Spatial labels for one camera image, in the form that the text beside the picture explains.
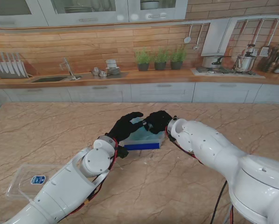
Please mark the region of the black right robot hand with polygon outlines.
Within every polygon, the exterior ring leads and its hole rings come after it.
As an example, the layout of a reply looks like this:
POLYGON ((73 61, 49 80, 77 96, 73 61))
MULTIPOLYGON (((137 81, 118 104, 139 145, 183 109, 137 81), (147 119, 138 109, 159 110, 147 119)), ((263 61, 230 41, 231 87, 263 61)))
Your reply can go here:
POLYGON ((173 119, 166 111, 157 111, 151 113, 144 119, 144 128, 153 134, 165 131, 169 122, 173 119))

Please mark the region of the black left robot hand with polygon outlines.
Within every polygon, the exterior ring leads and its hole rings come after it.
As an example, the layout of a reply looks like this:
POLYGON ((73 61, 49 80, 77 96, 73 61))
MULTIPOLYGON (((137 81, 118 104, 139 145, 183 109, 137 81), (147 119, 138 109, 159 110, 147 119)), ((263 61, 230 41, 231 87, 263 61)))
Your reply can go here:
POLYGON ((137 131, 139 128, 143 126, 142 121, 133 124, 131 122, 132 119, 141 118, 144 114, 141 112, 132 112, 127 115, 122 116, 114 125, 114 127, 110 130, 110 132, 106 133, 106 136, 116 140, 118 143, 127 139, 130 134, 137 131))

